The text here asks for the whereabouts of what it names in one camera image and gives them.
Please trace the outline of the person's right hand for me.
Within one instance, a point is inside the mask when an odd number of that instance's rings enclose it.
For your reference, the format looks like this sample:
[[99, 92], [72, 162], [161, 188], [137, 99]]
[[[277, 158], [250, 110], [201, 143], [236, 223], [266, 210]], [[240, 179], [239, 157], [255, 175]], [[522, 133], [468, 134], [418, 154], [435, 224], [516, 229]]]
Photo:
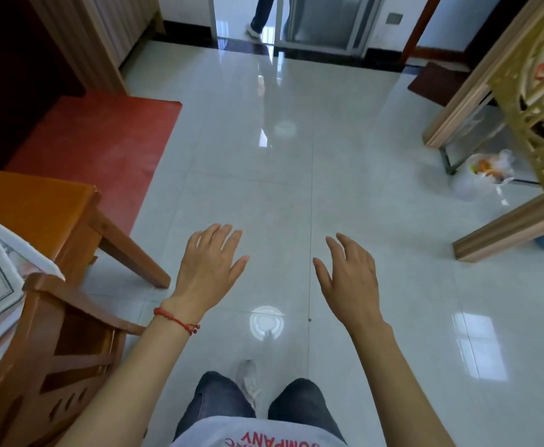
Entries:
[[372, 255], [360, 244], [363, 258], [346, 261], [336, 237], [326, 237], [330, 250], [333, 294], [324, 296], [328, 307], [350, 334], [377, 329], [385, 324], [380, 312], [379, 283]]

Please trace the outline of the person's left hand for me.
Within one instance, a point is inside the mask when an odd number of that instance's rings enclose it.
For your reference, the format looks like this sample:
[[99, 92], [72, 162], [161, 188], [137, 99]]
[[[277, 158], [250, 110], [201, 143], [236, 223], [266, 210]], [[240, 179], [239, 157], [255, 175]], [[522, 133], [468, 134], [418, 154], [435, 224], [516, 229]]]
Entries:
[[200, 258], [181, 259], [172, 295], [161, 306], [184, 323], [198, 323], [232, 289], [229, 271], [239, 259], [234, 255], [243, 231], [233, 229], [233, 250], [229, 254], [217, 252], [217, 231], [222, 225], [213, 224], [203, 231]]

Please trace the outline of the person's left forearm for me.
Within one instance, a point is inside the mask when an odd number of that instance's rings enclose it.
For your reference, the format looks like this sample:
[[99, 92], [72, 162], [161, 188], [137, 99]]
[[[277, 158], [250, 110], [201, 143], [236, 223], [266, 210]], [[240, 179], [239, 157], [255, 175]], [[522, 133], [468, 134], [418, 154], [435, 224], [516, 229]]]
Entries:
[[184, 323], [160, 305], [125, 361], [56, 447], [141, 447], [164, 385], [200, 322]]

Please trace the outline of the person's right forearm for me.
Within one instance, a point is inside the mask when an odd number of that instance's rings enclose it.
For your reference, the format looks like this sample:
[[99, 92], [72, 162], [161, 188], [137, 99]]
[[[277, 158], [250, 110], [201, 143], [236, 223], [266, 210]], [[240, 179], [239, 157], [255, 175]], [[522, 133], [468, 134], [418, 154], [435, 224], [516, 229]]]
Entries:
[[392, 327], [348, 329], [367, 378], [387, 447], [455, 447], [419, 385]]

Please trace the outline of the white sneaker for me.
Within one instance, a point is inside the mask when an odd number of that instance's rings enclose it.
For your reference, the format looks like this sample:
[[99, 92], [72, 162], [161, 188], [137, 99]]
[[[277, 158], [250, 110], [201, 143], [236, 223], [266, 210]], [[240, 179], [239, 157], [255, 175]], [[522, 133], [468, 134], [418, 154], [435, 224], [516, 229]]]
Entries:
[[256, 410], [261, 387], [258, 381], [258, 369], [253, 359], [247, 359], [239, 364], [236, 373], [236, 383], [253, 410]]

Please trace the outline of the red floor mat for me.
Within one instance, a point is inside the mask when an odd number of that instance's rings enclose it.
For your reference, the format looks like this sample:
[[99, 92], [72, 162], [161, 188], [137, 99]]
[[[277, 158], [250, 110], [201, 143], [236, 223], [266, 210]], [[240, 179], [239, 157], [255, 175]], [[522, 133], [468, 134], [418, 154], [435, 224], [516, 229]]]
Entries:
[[60, 97], [3, 170], [85, 183], [131, 235], [183, 104], [92, 92]]

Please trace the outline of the dark blue jeans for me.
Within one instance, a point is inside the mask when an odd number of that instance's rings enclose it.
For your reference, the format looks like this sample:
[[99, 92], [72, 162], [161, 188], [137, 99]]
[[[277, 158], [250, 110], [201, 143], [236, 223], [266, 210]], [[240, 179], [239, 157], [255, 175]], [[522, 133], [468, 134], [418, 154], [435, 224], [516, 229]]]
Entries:
[[[216, 371], [209, 371], [200, 378], [194, 397], [177, 425], [173, 441], [199, 420], [215, 416], [256, 418], [255, 410], [238, 385]], [[322, 428], [346, 443], [321, 390], [307, 378], [289, 383], [270, 404], [264, 420]]]

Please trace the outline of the clear plastic bag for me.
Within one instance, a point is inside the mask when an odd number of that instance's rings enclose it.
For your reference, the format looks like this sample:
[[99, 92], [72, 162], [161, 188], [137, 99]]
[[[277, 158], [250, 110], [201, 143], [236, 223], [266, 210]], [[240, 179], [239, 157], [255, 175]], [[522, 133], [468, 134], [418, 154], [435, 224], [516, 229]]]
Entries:
[[515, 179], [514, 160], [511, 150], [471, 155], [455, 171], [452, 193], [462, 201], [475, 201], [493, 192], [501, 195], [501, 187]]

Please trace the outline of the orange wooden table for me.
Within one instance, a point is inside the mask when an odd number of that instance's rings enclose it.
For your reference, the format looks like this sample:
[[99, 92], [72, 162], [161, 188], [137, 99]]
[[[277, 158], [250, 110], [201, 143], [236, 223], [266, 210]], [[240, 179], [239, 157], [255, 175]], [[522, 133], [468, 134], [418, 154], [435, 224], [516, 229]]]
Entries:
[[0, 171], [0, 224], [51, 259], [73, 288], [98, 249], [156, 288], [171, 277], [104, 214], [93, 185]]

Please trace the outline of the white printed shirt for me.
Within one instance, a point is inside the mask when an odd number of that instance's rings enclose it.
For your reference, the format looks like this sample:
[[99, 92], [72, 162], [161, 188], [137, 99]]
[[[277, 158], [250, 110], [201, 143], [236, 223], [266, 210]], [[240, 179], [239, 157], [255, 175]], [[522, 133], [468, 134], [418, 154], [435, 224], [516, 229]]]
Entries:
[[215, 416], [199, 420], [170, 447], [347, 447], [322, 428], [292, 422]]

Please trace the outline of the dark brown doormat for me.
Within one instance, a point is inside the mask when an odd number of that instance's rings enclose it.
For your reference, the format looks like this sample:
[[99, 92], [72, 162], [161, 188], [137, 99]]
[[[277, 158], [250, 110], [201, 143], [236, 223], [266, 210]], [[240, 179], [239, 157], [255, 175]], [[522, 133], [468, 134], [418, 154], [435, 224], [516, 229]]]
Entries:
[[447, 106], [469, 76], [429, 62], [409, 84], [408, 90], [442, 107]]

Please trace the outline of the aluminium glass sliding door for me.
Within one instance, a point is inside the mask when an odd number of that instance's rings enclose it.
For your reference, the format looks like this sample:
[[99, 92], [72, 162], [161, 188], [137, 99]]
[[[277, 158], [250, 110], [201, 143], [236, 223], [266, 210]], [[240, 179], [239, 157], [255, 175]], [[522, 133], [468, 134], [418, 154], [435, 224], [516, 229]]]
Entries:
[[277, 0], [274, 45], [362, 57], [384, 0]]

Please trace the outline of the golden lattice screen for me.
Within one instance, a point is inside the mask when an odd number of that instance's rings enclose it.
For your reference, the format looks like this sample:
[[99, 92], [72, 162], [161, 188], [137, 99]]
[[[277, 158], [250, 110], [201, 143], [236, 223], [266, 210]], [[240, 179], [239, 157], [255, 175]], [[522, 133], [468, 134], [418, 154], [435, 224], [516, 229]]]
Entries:
[[489, 87], [544, 188], [544, 13], [498, 66]]

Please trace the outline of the wooden partition frame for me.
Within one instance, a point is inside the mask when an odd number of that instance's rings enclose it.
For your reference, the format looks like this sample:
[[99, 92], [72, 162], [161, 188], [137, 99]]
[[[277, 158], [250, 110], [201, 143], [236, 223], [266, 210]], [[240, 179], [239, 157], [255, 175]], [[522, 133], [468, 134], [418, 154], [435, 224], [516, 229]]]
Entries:
[[[429, 148], [439, 148], [472, 112], [492, 93], [489, 82], [498, 66], [510, 55], [527, 30], [544, 13], [544, 0], [529, 0], [502, 36], [471, 72], [461, 89], [423, 133]], [[453, 243], [455, 258], [477, 263], [492, 255], [544, 235], [544, 192]]]

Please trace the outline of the brown wooden door frame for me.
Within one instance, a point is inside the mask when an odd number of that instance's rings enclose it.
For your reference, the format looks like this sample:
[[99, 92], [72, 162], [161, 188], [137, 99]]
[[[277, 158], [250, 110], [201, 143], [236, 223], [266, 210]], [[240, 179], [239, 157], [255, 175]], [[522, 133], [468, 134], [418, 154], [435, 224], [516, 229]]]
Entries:
[[418, 41], [422, 37], [427, 25], [429, 24], [435, 10], [437, 9], [441, 0], [428, 0], [425, 4], [417, 23], [415, 24], [412, 33], [405, 44], [405, 47], [402, 51], [398, 64], [405, 65], [410, 57], [412, 57], [413, 52], [417, 48]]

